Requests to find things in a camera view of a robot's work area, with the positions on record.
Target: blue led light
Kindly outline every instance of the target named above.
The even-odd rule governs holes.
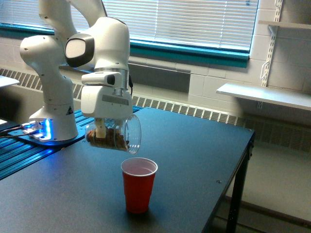
[[[45,123],[45,132],[46,132],[46,139],[51,139],[52,138],[52,134],[51,134],[51,124],[50,124],[50,121],[49,119],[46,119],[44,121]]]

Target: shelf bracket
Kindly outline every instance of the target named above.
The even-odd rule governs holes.
[[[269,25],[269,31],[271,32],[272,36],[276,36],[277,34],[277,30],[278,30],[278,26],[273,26],[273,25]]]
[[[279,22],[280,16],[281,16],[283,0],[276,0],[275,5],[276,5],[276,15],[275,15],[274,22]],[[262,80],[261,86],[264,86],[264,87],[266,87],[268,85],[270,67],[271,67],[271,63],[272,63],[272,57],[273,57],[273,52],[274,52],[274,48],[275,48],[275,44],[276,44],[276,36],[277,36],[277,31],[278,31],[278,26],[269,25],[268,27],[269,27],[269,30],[271,32],[270,45],[269,45],[269,49],[268,49],[266,62],[262,65],[261,74],[260,74],[260,79]],[[261,109],[262,106],[263,106],[263,103],[258,102],[257,108]]]

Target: nuts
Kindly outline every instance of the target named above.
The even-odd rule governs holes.
[[[86,140],[95,147],[107,148],[107,149],[118,149],[127,151],[130,146],[130,142],[124,140],[124,136],[120,132],[114,132],[114,129],[106,128],[106,137],[96,137],[96,130],[90,130],[86,134]]]

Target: radiator vent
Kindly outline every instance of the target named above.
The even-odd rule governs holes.
[[[0,75],[18,80],[19,81],[19,84],[17,84],[18,86],[42,91],[42,83],[39,76],[7,70],[3,68],[0,69]],[[80,100],[81,91],[82,85],[73,82],[73,98]]]
[[[19,84],[17,85],[23,88],[42,91],[41,80],[36,75],[7,70],[4,68],[0,68],[0,75],[17,79],[19,81]],[[73,97],[76,100],[81,99],[82,87],[81,83],[73,82]],[[140,95],[133,96],[133,105],[140,107],[152,107],[253,129],[256,131],[257,141],[281,145],[295,150],[311,152],[311,130],[304,127],[280,124],[277,121],[265,120],[263,118],[257,119],[250,116],[243,118],[213,109],[201,108],[179,102],[149,98]]]

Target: black table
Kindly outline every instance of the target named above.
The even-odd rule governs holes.
[[[155,109],[137,115],[137,156],[159,166],[147,213],[125,210],[120,166],[131,155],[83,140],[0,181],[0,232],[207,231],[236,174],[234,232],[254,132]]]

